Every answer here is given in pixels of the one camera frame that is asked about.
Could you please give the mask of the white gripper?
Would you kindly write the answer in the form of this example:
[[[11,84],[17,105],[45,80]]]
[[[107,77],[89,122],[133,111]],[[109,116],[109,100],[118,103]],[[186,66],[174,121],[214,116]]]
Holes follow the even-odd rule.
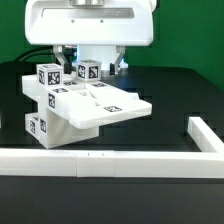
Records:
[[[65,74],[72,66],[62,45],[117,46],[110,74],[117,75],[126,48],[153,41],[157,0],[28,0],[25,35],[34,45],[54,45]]]

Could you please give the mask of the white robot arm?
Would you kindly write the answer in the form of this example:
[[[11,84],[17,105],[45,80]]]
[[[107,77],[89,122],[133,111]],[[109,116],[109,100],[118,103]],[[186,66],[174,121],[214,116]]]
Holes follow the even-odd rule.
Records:
[[[51,45],[61,63],[64,46],[77,59],[102,63],[116,74],[128,46],[148,46],[154,38],[153,12],[159,0],[28,0],[25,36],[32,45]]]

